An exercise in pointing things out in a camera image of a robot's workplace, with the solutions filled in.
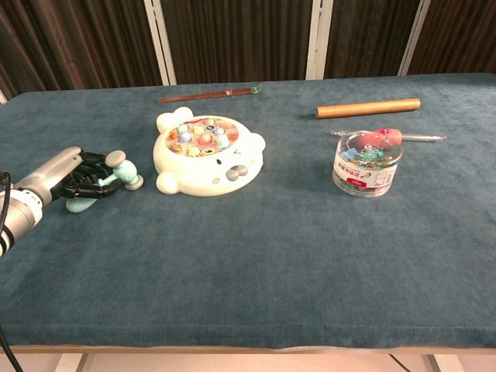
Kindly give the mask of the left black-fingered robot hand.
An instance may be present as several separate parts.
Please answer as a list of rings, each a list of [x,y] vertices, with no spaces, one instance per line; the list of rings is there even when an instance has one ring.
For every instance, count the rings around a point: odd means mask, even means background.
[[[99,178],[105,179],[111,174],[104,155],[73,146],[49,159],[15,186],[37,194],[43,205],[58,198],[99,199],[112,195],[122,185],[120,180],[104,186],[97,184]]]

